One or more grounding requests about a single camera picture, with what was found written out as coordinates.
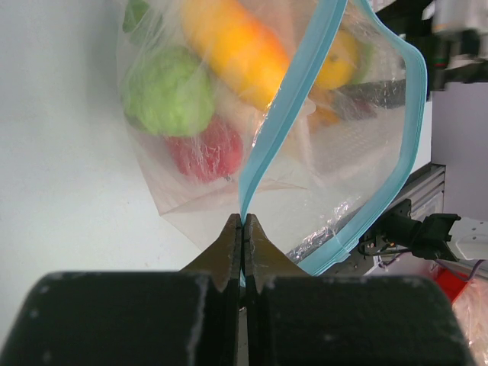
machine part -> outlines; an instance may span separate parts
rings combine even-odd
[[[488,223],[463,217],[449,235],[449,246],[459,259],[488,259]]]
[[[441,165],[427,165],[420,169],[407,181],[405,187],[396,196],[395,200],[388,207],[388,210],[393,209],[402,202],[408,204],[405,206],[404,213],[410,211],[411,216],[415,220],[424,220],[429,214],[436,214],[442,212],[442,203],[445,188],[445,167]],[[381,238],[378,248],[386,244]],[[324,272],[324,276],[361,276],[374,271],[376,267],[381,267],[382,263],[387,264],[386,268],[395,262],[395,255],[388,255],[383,252],[380,256],[364,257],[358,250],[352,250],[350,256],[343,262],[337,263]]]
[[[423,222],[412,220],[409,200],[384,213],[380,219],[360,238],[358,251],[362,255],[400,254],[411,252],[424,259],[444,259],[457,262],[448,242],[449,232],[461,218],[456,214],[434,213]],[[374,251],[368,251],[371,244]],[[389,247],[402,246],[405,249],[388,250]]]
[[[435,0],[433,17],[422,19],[431,3],[396,0],[377,16],[420,50],[427,64],[429,92],[444,90],[449,82],[488,82],[488,2]]]
[[[312,278],[268,241],[256,217],[246,222],[232,215],[217,241],[179,273],[46,276],[27,297],[0,365],[231,366],[246,351],[237,347],[246,313],[253,366],[474,365],[449,302],[431,281]],[[239,312],[241,269],[247,307]]]

ziploc bag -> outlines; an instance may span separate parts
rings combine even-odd
[[[250,210],[309,273],[343,260],[413,165],[418,52],[366,1],[122,5],[120,99],[159,214],[204,249]]]

yellow fruit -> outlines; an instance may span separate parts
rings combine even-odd
[[[322,89],[336,89],[346,85],[355,75],[359,61],[358,41],[348,31],[339,29],[315,85]]]
[[[273,32],[237,0],[184,0],[188,43],[244,101],[266,111],[290,59]]]

apple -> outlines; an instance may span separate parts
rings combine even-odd
[[[193,137],[166,137],[165,141],[180,173],[198,181],[228,177],[241,166],[241,137],[216,114],[204,132]]]

